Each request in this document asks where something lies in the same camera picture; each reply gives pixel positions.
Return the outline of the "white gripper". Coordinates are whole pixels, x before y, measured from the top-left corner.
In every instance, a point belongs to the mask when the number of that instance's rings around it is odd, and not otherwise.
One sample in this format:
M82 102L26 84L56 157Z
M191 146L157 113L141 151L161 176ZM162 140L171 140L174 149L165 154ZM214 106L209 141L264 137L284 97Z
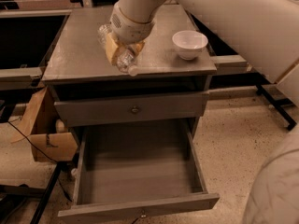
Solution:
M138 55L145 46L146 39L154 26L154 21L137 22L127 18L118 3L113 7L110 17L112 31L106 35L106 56L112 65L117 64L118 58L125 50L122 44L131 44L130 49L134 55Z

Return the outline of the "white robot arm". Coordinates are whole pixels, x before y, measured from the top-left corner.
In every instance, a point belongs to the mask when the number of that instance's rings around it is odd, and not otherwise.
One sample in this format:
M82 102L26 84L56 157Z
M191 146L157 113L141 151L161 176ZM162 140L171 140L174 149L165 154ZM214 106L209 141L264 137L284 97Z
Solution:
M128 70L165 0L119 0L106 37L109 62ZM226 44L298 101L299 5L294 0L177 0ZM299 224L299 137L292 129L264 162L242 224Z

